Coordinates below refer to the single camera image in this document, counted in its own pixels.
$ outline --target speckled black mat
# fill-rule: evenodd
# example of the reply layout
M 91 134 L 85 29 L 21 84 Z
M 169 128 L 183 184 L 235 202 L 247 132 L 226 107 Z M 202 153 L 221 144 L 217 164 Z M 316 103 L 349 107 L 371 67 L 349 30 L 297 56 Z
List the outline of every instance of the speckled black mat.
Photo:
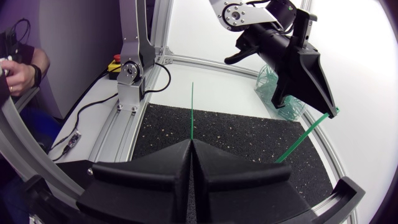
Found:
M 255 162 L 275 162 L 303 133 L 298 122 L 253 118 L 207 111 L 193 112 L 193 137 Z M 190 138 L 190 110 L 150 104 L 136 142 L 133 159 Z M 333 190 L 311 140 L 306 138 L 285 162 L 292 166 L 290 181 L 310 206 Z M 194 218 L 193 198 L 188 218 Z

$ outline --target person's hand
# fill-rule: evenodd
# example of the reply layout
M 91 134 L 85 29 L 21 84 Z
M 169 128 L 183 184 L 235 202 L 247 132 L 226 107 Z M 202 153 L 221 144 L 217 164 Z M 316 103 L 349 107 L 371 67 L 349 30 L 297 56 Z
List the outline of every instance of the person's hand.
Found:
M 35 83 L 35 69 L 30 65 L 6 60 L 1 68 L 9 70 L 7 84 L 12 96 L 21 96 Z

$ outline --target screw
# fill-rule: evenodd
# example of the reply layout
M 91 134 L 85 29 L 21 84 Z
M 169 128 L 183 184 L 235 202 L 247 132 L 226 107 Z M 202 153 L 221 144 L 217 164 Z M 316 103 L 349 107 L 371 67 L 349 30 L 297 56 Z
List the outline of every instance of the screw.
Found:
M 94 174 L 94 173 L 93 173 L 93 169 L 92 169 L 92 168 L 88 168 L 87 174 L 88 174 L 88 175 L 93 175 L 93 174 Z

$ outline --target green plastic rod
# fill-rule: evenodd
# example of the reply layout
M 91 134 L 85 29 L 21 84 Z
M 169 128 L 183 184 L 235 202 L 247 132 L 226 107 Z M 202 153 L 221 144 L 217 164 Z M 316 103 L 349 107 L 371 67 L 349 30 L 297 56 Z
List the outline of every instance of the green plastic rod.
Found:
M 191 94 L 191 139 L 193 139 L 193 82 L 192 82 L 192 94 Z
M 286 159 L 287 156 L 290 155 L 290 153 L 292 153 L 294 151 L 294 149 L 296 149 L 297 146 L 299 146 L 299 144 L 304 141 L 304 139 L 311 133 L 311 131 L 318 126 L 318 124 L 320 124 L 324 119 L 326 119 L 327 117 L 329 117 L 328 113 L 325 113 L 322 117 L 320 117 L 315 123 L 313 123 L 310 128 L 308 128 L 303 135 L 301 135 L 299 137 L 299 139 L 285 152 L 283 153 L 283 155 L 281 155 L 279 157 L 279 159 L 277 159 L 275 161 L 275 163 L 281 163 L 283 160 Z

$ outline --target person's arm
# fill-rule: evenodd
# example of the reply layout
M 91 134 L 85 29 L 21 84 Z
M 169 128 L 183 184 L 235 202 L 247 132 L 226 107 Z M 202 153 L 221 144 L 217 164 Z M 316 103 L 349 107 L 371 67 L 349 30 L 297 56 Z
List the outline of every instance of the person's arm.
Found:
M 30 64 L 38 66 L 38 68 L 42 71 L 43 78 L 47 73 L 47 70 L 49 69 L 50 59 L 47 57 L 47 54 L 42 49 L 35 48 L 32 62 Z
M 41 49 L 34 49 L 30 64 L 36 65 L 42 72 L 42 78 L 49 69 L 50 60 L 47 54 Z M 14 61 L 2 61 L 1 67 L 10 71 L 7 77 L 7 84 L 12 96 L 21 96 L 35 83 L 35 68 L 24 63 Z

